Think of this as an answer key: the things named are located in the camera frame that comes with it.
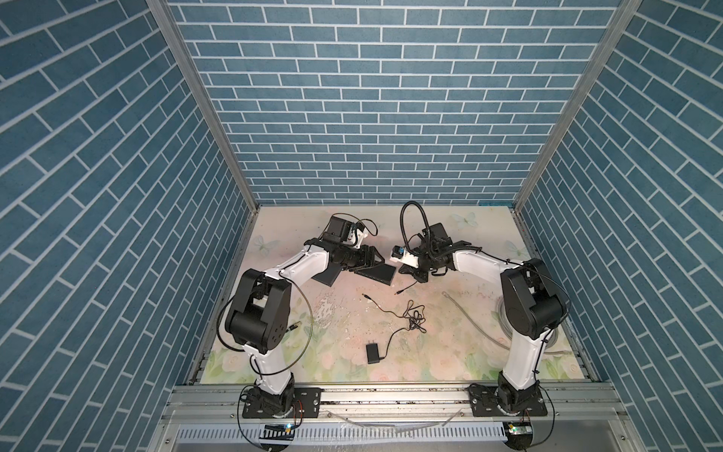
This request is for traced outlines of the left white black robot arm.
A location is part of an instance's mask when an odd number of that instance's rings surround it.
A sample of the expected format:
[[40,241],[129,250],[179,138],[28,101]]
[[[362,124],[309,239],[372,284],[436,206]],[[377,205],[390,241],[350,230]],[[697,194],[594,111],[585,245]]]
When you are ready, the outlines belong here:
[[360,271],[384,263],[374,246],[309,239],[284,263],[263,271],[248,269],[241,275],[224,329],[250,356],[262,392],[279,396],[293,388],[291,367],[277,350],[288,325],[292,292],[328,269]]

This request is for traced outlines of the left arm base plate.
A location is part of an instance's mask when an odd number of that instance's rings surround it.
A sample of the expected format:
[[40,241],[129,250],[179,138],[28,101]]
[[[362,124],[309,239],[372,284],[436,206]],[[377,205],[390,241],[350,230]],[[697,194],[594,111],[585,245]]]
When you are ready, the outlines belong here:
[[295,387],[293,392],[285,390],[280,395],[252,387],[241,401],[241,416],[244,419],[288,418],[294,409],[301,409],[302,414],[297,417],[318,418],[321,395],[319,387]]

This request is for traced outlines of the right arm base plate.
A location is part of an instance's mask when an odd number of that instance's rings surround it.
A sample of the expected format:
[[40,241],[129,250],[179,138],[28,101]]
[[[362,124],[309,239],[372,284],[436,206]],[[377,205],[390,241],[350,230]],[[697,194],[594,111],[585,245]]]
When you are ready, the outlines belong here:
[[548,415],[540,385],[525,390],[512,386],[487,386],[473,383],[466,388],[474,417],[544,417]]

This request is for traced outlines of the black ribbed network switch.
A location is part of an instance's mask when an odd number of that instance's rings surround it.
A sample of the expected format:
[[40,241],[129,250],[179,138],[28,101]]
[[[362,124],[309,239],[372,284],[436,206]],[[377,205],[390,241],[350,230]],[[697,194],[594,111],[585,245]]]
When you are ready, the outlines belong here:
[[389,264],[379,264],[368,269],[358,269],[355,273],[378,283],[386,284],[386,286],[391,286],[397,268]]

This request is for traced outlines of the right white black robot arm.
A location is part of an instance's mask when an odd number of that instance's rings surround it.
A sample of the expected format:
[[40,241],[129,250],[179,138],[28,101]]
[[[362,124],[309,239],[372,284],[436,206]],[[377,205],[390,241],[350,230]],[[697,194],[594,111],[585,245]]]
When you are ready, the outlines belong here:
[[437,269],[450,269],[499,282],[506,318],[512,327],[511,347],[499,385],[515,391],[538,382],[538,365],[549,337],[568,316],[568,296],[551,276],[544,261],[521,263],[494,256],[482,248],[459,241],[442,250],[420,246],[413,250],[395,246],[393,261],[421,284]]

